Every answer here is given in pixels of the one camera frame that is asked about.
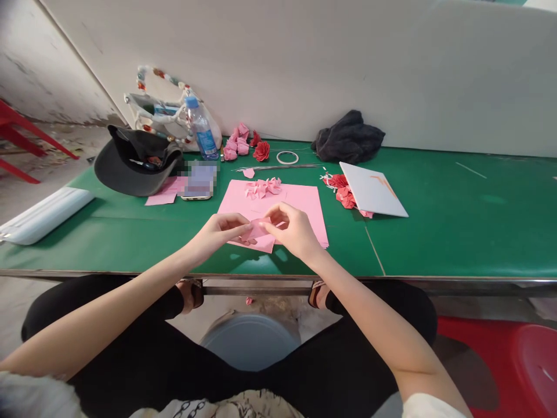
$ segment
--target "baseball cap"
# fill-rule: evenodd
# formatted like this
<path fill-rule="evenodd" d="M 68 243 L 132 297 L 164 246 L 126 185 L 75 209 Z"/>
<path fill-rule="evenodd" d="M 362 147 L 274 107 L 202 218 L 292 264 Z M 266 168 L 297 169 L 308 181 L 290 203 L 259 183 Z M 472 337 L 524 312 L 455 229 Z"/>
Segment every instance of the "baseball cap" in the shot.
<path fill-rule="evenodd" d="M 162 187 L 182 151 L 155 134 L 109 125 L 111 139 L 95 159 L 95 175 L 108 188 L 130 196 L 152 196 Z M 157 157 L 160 164 L 148 163 Z"/>

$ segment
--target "red chair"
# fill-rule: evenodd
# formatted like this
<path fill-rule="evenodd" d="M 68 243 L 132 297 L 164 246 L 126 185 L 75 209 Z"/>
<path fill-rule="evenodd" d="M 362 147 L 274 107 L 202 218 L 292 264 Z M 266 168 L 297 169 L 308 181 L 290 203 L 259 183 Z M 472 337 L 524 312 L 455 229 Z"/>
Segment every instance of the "red chair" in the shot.
<path fill-rule="evenodd" d="M 74 160 L 79 159 L 79 157 L 72 154 L 61 144 L 56 142 L 54 139 L 52 139 L 50 136 L 45 134 L 43 131 L 41 131 L 39 128 L 37 128 L 27 119 L 25 119 L 23 116 L 21 116 L 18 112 L 16 112 L 11 107 L 9 107 L 6 103 L 0 100 L 0 138 L 4 138 L 5 140 L 12 142 L 14 145 L 30 152 L 33 155 L 36 155 L 37 157 L 43 157 L 46 155 L 46 152 L 44 152 L 41 148 L 33 144 L 31 141 L 25 138 L 25 136 L 23 136 L 15 129 L 13 129 L 12 125 L 19 125 L 20 127 L 25 128 L 32 134 L 35 134 L 42 140 L 48 142 L 53 147 L 58 148 L 64 154 L 69 155 Z M 1 158 L 0 158 L 0 168 L 3 168 L 8 172 L 12 173 L 13 175 L 16 175 L 19 178 L 24 179 L 26 182 L 33 183 L 33 184 L 40 183 L 39 180 L 34 179 L 33 177 L 29 176 L 29 174 L 24 173 L 20 169 L 7 163 Z"/>
<path fill-rule="evenodd" d="M 557 331 L 499 320 L 439 318 L 439 334 L 474 350 L 499 392 L 495 411 L 471 409 L 475 418 L 557 417 Z"/>

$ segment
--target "water bottle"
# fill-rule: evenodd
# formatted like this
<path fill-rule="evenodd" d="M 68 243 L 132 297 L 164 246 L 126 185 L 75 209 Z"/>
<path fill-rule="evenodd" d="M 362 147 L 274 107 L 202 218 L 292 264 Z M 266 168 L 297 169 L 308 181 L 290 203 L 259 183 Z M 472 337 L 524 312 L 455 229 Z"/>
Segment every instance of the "water bottle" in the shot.
<path fill-rule="evenodd" d="M 215 140 L 211 132 L 209 121 L 204 115 L 203 109 L 199 107 L 197 98 L 188 96 L 185 98 L 187 106 L 187 118 L 191 128 L 195 132 L 197 145 L 204 160 L 218 160 L 219 150 L 216 148 Z"/>

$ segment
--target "tape roll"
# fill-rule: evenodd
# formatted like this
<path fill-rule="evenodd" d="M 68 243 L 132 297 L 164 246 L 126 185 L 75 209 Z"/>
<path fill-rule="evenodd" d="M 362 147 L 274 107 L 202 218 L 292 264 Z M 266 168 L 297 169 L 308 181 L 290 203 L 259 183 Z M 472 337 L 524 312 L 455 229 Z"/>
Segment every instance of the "tape roll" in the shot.
<path fill-rule="evenodd" d="M 281 160 L 281 159 L 279 158 L 280 154 L 292 154 L 294 157 L 296 157 L 296 159 L 295 159 L 294 161 L 290 162 L 290 163 L 286 163 L 285 161 L 283 161 L 283 160 Z M 281 164 L 284 164 L 284 165 L 296 164 L 296 163 L 298 162 L 299 159 L 300 159 L 300 158 L 298 157 L 298 154 L 293 153 L 292 151 L 281 151 L 281 152 L 279 152 L 279 153 L 277 154 L 277 161 L 278 161 L 279 163 L 281 163 Z"/>

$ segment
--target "red paper rose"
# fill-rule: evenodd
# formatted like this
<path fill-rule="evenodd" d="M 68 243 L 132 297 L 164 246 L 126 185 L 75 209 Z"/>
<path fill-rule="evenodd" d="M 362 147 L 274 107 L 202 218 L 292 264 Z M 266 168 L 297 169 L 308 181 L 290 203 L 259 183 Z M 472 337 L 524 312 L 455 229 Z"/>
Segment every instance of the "red paper rose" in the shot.
<path fill-rule="evenodd" d="M 356 200 L 354 199 L 354 195 L 350 190 L 350 186 L 338 189 L 337 200 L 341 202 L 346 209 L 352 209 L 354 206 L 356 206 Z"/>
<path fill-rule="evenodd" d="M 257 148 L 254 151 L 254 158 L 259 162 L 269 158 L 269 150 L 271 146 L 267 141 L 261 141 L 257 144 Z"/>
<path fill-rule="evenodd" d="M 254 138 L 249 143 L 249 146 L 255 147 L 260 141 L 261 141 L 261 137 L 259 136 L 257 131 L 254 129 Z"/>
<path fill-rule="evenodd" d="M 344 174 L 335 174 L 332 178 L 324 178 L 323 183 L 337 189 L 348 186 L 348 181 L 346 181 L 346 176 Z"/>

